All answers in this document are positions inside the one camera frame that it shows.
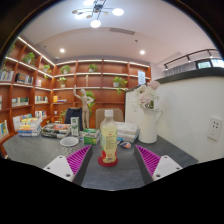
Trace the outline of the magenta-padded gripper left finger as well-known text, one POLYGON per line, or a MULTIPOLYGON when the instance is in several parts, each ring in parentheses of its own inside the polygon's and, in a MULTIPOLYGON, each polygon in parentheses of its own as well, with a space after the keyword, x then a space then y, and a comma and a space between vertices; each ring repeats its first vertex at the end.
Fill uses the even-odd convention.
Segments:
POLYGON ((44 167, 44 170, 81 185, 92 155, 92 146, 87 145, 67 157, 57 156, 44 167))

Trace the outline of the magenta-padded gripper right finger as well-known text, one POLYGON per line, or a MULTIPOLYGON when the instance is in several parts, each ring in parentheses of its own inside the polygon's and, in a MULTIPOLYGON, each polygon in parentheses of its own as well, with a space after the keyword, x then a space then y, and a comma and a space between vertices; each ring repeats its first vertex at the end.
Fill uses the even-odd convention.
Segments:
POLYGON ((135 146, 134 155, 145 185, 182 169, 168 155, 159 156, 140 145, 135 146))

